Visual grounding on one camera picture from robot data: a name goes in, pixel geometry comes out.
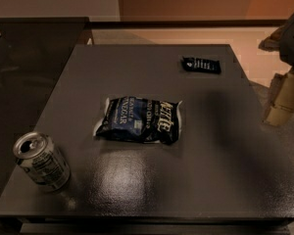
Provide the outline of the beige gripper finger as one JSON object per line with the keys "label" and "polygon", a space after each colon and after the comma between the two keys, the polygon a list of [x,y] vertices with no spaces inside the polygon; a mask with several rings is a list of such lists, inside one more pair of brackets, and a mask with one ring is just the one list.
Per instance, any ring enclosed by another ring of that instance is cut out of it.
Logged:
{"label": "beige gripper finger", "polygon": [[294,114],[294,70],[286,74],[276,73],[269,87],[263,122],[281,126]]}
{"label": "beige gripper finger", "polygon": [[258,48],[268,52],[278,51],[282,31],[282,27],[275,30],[270,36],[261,41]]}

